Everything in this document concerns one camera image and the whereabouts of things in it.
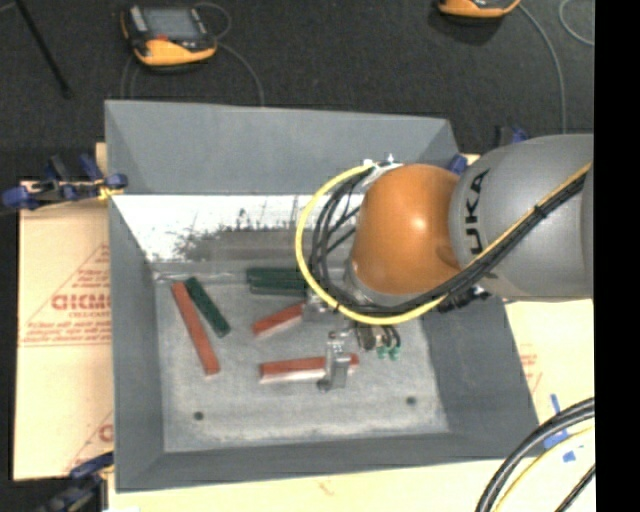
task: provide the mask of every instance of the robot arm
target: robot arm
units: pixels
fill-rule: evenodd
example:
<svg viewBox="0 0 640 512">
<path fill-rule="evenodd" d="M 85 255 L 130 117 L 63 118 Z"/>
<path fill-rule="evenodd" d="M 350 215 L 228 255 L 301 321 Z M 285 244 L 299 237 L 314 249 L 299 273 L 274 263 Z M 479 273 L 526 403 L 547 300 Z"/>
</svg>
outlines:
<svg viewBox="0 0 640 512">
<path fill-rule="evenodd" d="M 592 296 L 592 159 L 591 135 L 562 135 L 498 148 L 460 178 L 424 164 L 383 173 L 364 194 L 339 287 L 323 247 L 340 195 L 371 172 L 352 169 L 314 196 L 341 184 L 316 224 L 311 269 L 301 238 L 317 201 L 303 212 L 300 269 L 329 306 L 377 325 L 415 318 L 474 284 L 504 298 Z"/>
</svg>

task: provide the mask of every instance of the green connector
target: green connector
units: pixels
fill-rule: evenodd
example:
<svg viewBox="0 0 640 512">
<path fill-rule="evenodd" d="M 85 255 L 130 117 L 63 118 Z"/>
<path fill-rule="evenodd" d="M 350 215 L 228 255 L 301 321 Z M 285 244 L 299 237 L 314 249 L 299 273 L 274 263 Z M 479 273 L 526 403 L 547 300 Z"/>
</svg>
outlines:
<svg viewBox="0 0 640 512">
<path fill-rule="evenodd" d="M 229 334 L 231 327 L 200 282 L 195 277 L 191 277 L 184 282 L 184 285 L 187 288 L 187 292 L 189 292 L 191 300 L 207 319 L 207 322 L 209 322 L 218 337 L 222 338 Z"/>
<path fill-rule="evenodd" d="M 389 350 L 389 359 L 392 361 L 397 361 L 400 359 L 400 347 L 395 346 L 391 350 Z"/>
</svg>

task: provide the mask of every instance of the blue clamp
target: blue clamp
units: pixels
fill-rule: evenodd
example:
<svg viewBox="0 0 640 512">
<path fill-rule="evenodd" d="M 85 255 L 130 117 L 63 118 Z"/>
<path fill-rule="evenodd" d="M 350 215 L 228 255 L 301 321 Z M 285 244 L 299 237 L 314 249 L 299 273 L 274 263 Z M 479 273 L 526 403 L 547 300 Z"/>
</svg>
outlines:
<svg viewBox="0 0 640 512">
<path fill-rule="evenodd" d="M 511 144 L 517 144 L 518 142 L 524 142 L 529 138 L 527 132 L 525 132 L 519 126 L 511 127 Z"/>
<path fill-rule="evenodd" d="M 113 452 L 98 455 L 97 457 L 73 468 L 69 473 L 69 478 L 72 478 L 73 480 L 86 478 L 87 476 L 97 473 L 108 466 L 113 466 L 113 462 Z"/>
<path fill-rule="evenodd" d="M 113 465 L 113 452 L 107 452 L 77 466 L 69 473 L 69 478 L 75 482 L 64 491 L 51 498 L 46 505 L 35 509 L 35 512 L 80 512 L 89 510 L 89 504 L 99 504 L 99 510 L 107 507 L 107 488 L 98 471 Z"/>
<path fill-rule="evenodd" d="M 64 162 L 58 155 L 49 158 L 44 179 L 34 183 L 31 190 L 18 186 L 2 193 L 2 204 L 17 210 L 35 210 L 42 206 L 97 197 L 103 190 L 122 190 L 129 181 L 124 174 L 105 177 L 97 163 L 87 153 L 80 155 L 80 167 L 89 182 L 72 183 Z"/>
</svg>

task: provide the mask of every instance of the red stick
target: red stick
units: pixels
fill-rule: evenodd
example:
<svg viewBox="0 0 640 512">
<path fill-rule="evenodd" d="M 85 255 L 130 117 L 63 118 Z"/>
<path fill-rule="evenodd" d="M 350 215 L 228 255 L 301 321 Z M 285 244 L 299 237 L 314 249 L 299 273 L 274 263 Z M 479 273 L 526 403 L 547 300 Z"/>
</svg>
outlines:
<svg viewBox="0 0 640 512">
<path fill-rule="evenodd" d="M 357 354 L 350 354 L 350 356 L 349 370 L 353 370 L 360 364 L 360 360 Z M 271 361 L 260 365 L 260 378 L 261 380 L 313 378 L 317 372 L 324 371 L 324 364 L 324 357 Z"/>
<path fill-rule="evenodd" d="M 304 302 L 289 306 L 273 315 L 269 315 L 255 322 L 251 329 L 256 336 L 266 336 L 276 330 L 284 329 L 287 326 L 302 320 L 302 307 Z"/>
<path fill-rule="evenodd" d="M 206 375 L 218 373 L 220 371 L 220 363 L 211 348 L 209 338 L 207 337 L 207 333 L 200 322 L 198 311 L 193 305 L 191 297 L 189 297 L 187 288 L 184 283 L 175 282 L 171 285 L 171 291 L 173 292 L 173 298 L 180 310 L 182 319 L 189 331 L 191 341 L 193 341 L 193 346 L 198 353 L 198 357 L 200 358 L 200 362 L 204 368 L 204 373 Z"/>
</svg>

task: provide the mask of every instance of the white cable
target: white cable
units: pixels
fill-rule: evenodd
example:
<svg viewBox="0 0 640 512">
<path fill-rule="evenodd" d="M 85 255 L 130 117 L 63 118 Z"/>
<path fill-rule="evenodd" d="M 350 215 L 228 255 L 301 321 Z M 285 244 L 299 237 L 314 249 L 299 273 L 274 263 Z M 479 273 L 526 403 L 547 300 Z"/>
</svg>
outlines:
<svg viewBox="0 0 640 512">
<path fill-rule="evenodd" d="M 533 24 L 533 26 L 536 28 L 538 33 L 542 36 L 542 39 L 544 39 L 544 42 L 546 43 L 547 48 L 549 49 L 551 58 L 553 59 L 553 63 L 558 73 L 558 84 L 560 86 L 561 131 L 562 133 L 567 133 L 567 107 L 566 107 L 566 100 L 565 100 L 564 76 L 562 74 L 562 68 L 560 67 L 560 60 L 558 59 L 558 55 L 556 54 L 556 51 L 553 45 L 551 44 L 551 41 L 549 40 L 547 33 L 544 31 L 540 23 L 538 23 L 538 21 L 531 15 L 531 13 L 525 8 L 525 6 L 522 5 L 522 3 L 518 4 L 518 7 L 525 14 L 525 16 L 529 18 L 529 21 Z"/>
<path fill-rule="evenodd" d="M 128 94 L 127 98 L 134 99 L 133 91 L 135 89 L 136 80 L 138 79 L 138 74 L 139 73 L 140 73 L 140 65 L 138 64 L 134 68 L 133 73 L 131 73 L 131 80 L 129 80 L 129 94 Z"/>
<path fill-rule="evenodd" d="M 9 9 L 15 6 L 16 6 L 15 2 L 11 2 L 10 4 L 3 5 L 2 7 L 0 7 L 0 14 L 2 14 L 4 11 L 8 11 Z"/>
<path fill-rule="evenodd" d="M 237 51 L 235 51 L 229 45 L 226 45 L 226 44 L 223 44 L 223 43 L 218 43 L 218 46 L 220 46 L 220 48 L 224 48 L 226 51 L 228 51 L 231 55 L 233 55 L 236 59 L 238 59 L 244 65 L 244 67 L 247 69 L 247 71 L 249 72 L 249 74 L 253 78 L 253 81 L 256 83 L 256 88 L 258 89 L 258 103 L 259 103 L 259 105 L 261 107 L 264 107 L 264 105 L 265 105 L 265 103 L 264 103 L 264 88 L 262 87 L 262 83 L 260 82 L 260 78 L 258 78 L 258 75 L 253 70 L 251 65 L 247 62 L 247 60 L 242 55 L 240 55 Z"/>
<path fill-rule="evenodd" d="M 573 30 L 569 24 L 567 23 L 567 21 L 564 19 L 564 8 L 567 6 L 568 3 L 572 2 L 573 0 L 562 0 L 562 2 L 560 3 L 560 6 L 558 7 L 558 16 L 560 17 L 560 24 L 562 25 L 562 27 L 569 32 L 569 34 L 571 34 L 571 36 L 573 36 L 575 39 L 577 39 L 578 41 L 580 41 L 581 43 L 586 44 L 587 46 L 595 46 L 595 40 L 591 41 L 590 39 L 587 39 L 586 37 L 582 37 L 580 34 L 578 34 L 575 30 Z"/>
<path fill-rule="evenodd" d="M 129 68 L 131 67 L 131 62 L 133 62 L 134 56 L 133 53 L 129 55 L 127 58 L 127 62 L 124 64 L 124 68 L 122 70 L 122 75 L 120 75 L 120 99 L 126 99 L 126 85 L 127 85 L 127 75 L 129 74 Z"/>
<path fill-rule="evenodd" d="M 231 14 L 229 14 L 227 10 L 220 7 L 218 4 L 214 4 L 213 2 L 198 2 L 196 5 L 194 5 L 194 7 L 196 9 L 198 7 L 209 7 L 210 9 L 215 9 L 217 11 L 220 11 L 224 15 L 224 17 L 227 18 L 227 26 L 225 27 L 225 29 L 219 34 L 215 34 L 215 37 L 218 41 L 229 33 L 232 26 L 232 20 L 231 20 Z"/>
</svg>

